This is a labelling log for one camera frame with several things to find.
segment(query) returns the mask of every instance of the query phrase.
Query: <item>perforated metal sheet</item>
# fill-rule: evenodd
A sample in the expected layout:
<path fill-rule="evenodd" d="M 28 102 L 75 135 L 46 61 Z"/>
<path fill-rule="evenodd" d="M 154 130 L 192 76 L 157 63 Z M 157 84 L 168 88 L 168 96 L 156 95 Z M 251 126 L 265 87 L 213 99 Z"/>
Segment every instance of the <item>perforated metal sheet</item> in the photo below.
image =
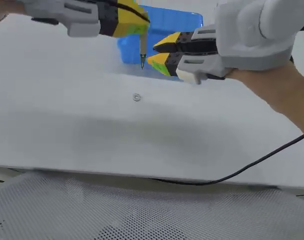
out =
<path fill-rule="evenodd" d="M 0 188 L 0 240 L 288 239 L 304 240 L 304 201 L 277 189 L 169 193 L 45 173 Z"/>

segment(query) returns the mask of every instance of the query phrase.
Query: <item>blue plastic bin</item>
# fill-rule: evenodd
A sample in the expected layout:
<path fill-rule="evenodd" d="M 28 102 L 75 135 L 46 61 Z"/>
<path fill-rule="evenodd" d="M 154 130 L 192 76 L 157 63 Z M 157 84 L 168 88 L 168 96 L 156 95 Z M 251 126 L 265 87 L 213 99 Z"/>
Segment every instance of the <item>blue plastic bin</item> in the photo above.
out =
<path fill-rule="evenodd" d="M 151 21 L 147 36 L 147 57 L 157 54 L 153 46 L 175 32 L 193 32 L 203 26 L 203 16 L 198 13 L 177 11 L 151 6 L 141 6 Z M 139 35 L 122 37 L 117 41 L 121 59 L 125 64 L 140 64 Z"/>

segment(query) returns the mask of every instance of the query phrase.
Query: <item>needle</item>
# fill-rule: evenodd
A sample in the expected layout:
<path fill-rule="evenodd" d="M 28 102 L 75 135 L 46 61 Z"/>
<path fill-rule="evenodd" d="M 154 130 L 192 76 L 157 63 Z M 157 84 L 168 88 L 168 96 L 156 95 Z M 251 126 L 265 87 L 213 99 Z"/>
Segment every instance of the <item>needle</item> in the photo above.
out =
<path fill-rule="evenodd" d="M 141 69 L 144 68 L 145 60 L 147 54 L 147 32 L 140 35 L 140 58 L 141 58 Z"/>

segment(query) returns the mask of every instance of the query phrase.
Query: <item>white tabletop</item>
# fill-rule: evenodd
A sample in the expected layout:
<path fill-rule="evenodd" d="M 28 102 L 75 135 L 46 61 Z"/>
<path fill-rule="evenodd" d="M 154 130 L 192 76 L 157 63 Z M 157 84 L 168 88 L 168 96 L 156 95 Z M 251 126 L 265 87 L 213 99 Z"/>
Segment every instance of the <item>white tabletop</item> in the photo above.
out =
<path fill-rule="evenodd" d="M 217 1 L 142 2 L 209 23 Z M 304 33 L 293 55 L 304 74 Z M 207 181 L 301 134 L 234 80 L 156 76 L 122 64 L 114 39 L 72 39 L 62 26 L 9 17 L 0 24 L 0 166 Z M 304 141 L 230 181 L 304 188 Z"/>

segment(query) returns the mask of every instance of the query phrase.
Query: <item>human arm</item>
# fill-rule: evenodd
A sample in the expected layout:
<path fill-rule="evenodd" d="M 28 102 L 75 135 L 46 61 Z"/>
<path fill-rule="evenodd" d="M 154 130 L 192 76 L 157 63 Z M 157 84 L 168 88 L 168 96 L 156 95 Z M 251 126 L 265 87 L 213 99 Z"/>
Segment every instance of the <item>human arm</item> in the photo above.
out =
<path fill-rule="evenodd" d="M 304 76 L 293 63 L 263 72 L 234 70 L 227 78 L 245 84 L 304 133 Z"/>
<path fill-rule="evenodd" d="M 0 21 L 8 14 L 25 14 L 23 4 L 17 1 L 0 0 Z"/>

